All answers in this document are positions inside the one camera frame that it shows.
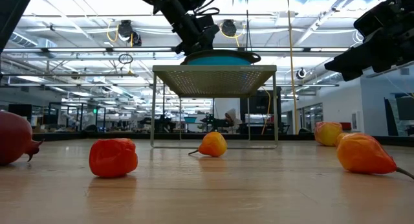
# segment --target fluorescent light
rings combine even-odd
[[[92,96],[91,94],[85,92],[72,92],[72,94],[84,97]]]
[[[312,48],[311,52],[345,52],[348,48]]]
[[[318,85],[306,85],[306,86],[307,87],[338,87],[339,84],[318,84]]]
[[[150,85],[152,84],[117,84],[118,87],[149,87]]]
[[[77,86],[76,84],[45,84],[46,86],[53,86],[53,87],[74,87]]]
[[[17,87],[39,87],[40,84],[7,84],[8,86],[17,86]]]
[[[65,48],[48,50],[49,52],[106,52],[106,48]]]
[[[102,86],[108,86],[111,87],[113,84],[80,84],[80,86],[84,87],[102,87]]]
[[[290,52],[290,48],[267,48],[267,47],[254,47],[253,51],[256,52]],[[303,52],[303,48],[292,48],[293,52]]]
[[[215,47],[214,50],[237,50],[237,48],[220,48],[220,47]]]
[[[41,52],[41,49],[4,49],[3,52]]]
[[[114,47],[114,45],[112,45],[112,43],[111,43],[111,42],[104,42],[104,44],[109,45],[109,46],[111,46],[111,47]]]
[[[145,48],[145,47],[128,47],[128,48],[113,48],[114,52],[171,52],[171,48],[167,47],[153,47],[153,48]]]
[[[17,77],[20,79],[31,81],[31,82],[45,82],[44,79],[41,79],[35,76],[17,76]]]
[[[51,87],[55,91],[66,92],[64,89],[60,89],[59,87]]]
[[[115,93],[120,94],[120,95],[122,95],[122,94],[124,93],[124,91],[123,91],[121,88],[116,87],[116,86],[112,86],[112,87],[111,87],[111,90],[112,90],[113,92],[115,92]]]

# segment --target ceiling light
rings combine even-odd
[[[124,91],[123,91],[121,88],[116,87],[116,86],[112,86],[112,87],[111,87],[111,90],[112,90],[113,92],[115,92],[115,93],[120,94],[120,95],[122,95],[122,94],[124,93]]]
[[[256,52],[290,52],[290,48],[268,48],[268,47],[255,47],[253,51]],[[292,48],[293,52],[303,52],[303,48]]]
[[[222,48],[222,47],[215,47],[214,50],[237,50],[237,48]]]
[[[306,70],[304,68],[301,68],[296,72],[296,78],[299,80],[303,80],[306,77]]]
[[[171,48],[167,47],[128,47],[128,48],[113,48],[114,52],[172,52]]]
[[[112,84],[80,84],[80,86],[84,86],[84,87],[102,87],[102,86],[111,87]]]
[[[17,86],[17,87],[38,87],[40,84],[7,84],[8,86]]]
[[[61,89],[59,87],[51,87],[51,88],[55,91],[66,92],[64,89]]]
[[[84,97],[92,96],[91,94],[85,92],[72,92],[72,94]]]
[[[41,52],[41,49],[4,49],[3,52]]]
[[[104,44],[114,47],[114,45],[111,42],[104,42]]]
[[[345,52],[348,48],[312,48],[311,52]]]
[[[339,84],[318,84],[318,85],[306,85],[307,87],[338,87]]]
[[[67,48],[67,49],[48,49],[49,52],[106,52],[105,48]]]
[[[35,76],[17,76],[20,79],[28,80],[31,82],[46,82],[44,79],[35,77]]]
[[[45,84],[46,86],[53,86],[53,87],[74,87],[77,86],[76,84]]]

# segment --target metal mesh platform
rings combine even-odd
[[[182,98],[247,98],[276,72],[275,65],[158,65],[153,72]]]
[[[276,90],[275,65],[158,65],[153,67],[154,86],[157,78],[168,86],[181,98],[249,98],[271,77],[273,90]],[[155,103],[157,89],[153,89],[151,109],[151,146],[155,148],[186,148],[188,145],[154,146]],[[277,113],[276,92],[273,92],[274,113]],[[247,102],[248,116],[250,116],[249,101]],[[272,146],[236,144],[229,148],[274,149],[278,144],[278,120],[275,115],[274,144]],[[248,118],[248,139],[250,140],[250,117]],[[179,126],[181,125],[181,111],[179,111]]]

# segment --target red fruit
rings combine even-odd
[[[100,177],[120,177],[137,166],[138,156],[131,139],[100,139],[92,145],[89,153],[89,168]]]
[[[0,166],[18,160],[24,153],[29,161],[43,143],[32,140],[32,126],[19,115],[0,111]]]

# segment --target yellow cable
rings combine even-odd
[[[290,43],[290,79],[292,80],[292,90],[293,90],[293,106],[295,114],[295,133],[298,134],[298,110],[296,109],[296,90],[295,90],[295,81],[293,73],[293,40],[292,40],[292,22],[290,21],[290,0],[287,0],[287,11],[289,19],[289,43]]]
[[[116,26],[116,36],[115,39],[111,39],[111,37],[109,36],[109,27],[111,26],[111,21],[108,24],[108,31],[106,32],[106,36],[108,37],[108,39],[112,42],[115,42],[118,39],[118,30],[119,30],[119,24]]]
[[[267,118],[267,116],[269,115],[269,113],[270,113],[270,104],[272,103],[272,97],[271,97],[271,95],[270,95],[270,93],[264,88],[264,87],[262,87],[262,89],[264,89],[265,91],[266,91],[266,93],[267,93],[267,95],[269,96],[269,105],[268,105],[268,107],[267,107],[267,114],[266,114],[266,118]],[[265,122],[263,123],[263,129],[261,130],[261,134],[263,135],[264,134],[264,132],[265,132],[265,128],[266,128],[266,121],[267,121],[267,119],[265,120]]]
[[[225,36],[226,38],[235,39],[235,42],[237,43],[237,46],[240,47],[240,44],[239,44],[239,40],[238,39],[239,39],[240,36],[242,36],[245,33],[246,25],[243,25],[243,31],[238,36],[226,36],[226,34],[223,33],[223,30],[221,30],[222,27],[223,27],[223,24],[221,23],[220,24],[220,32],[221,32],[221,34],[223,36]]]

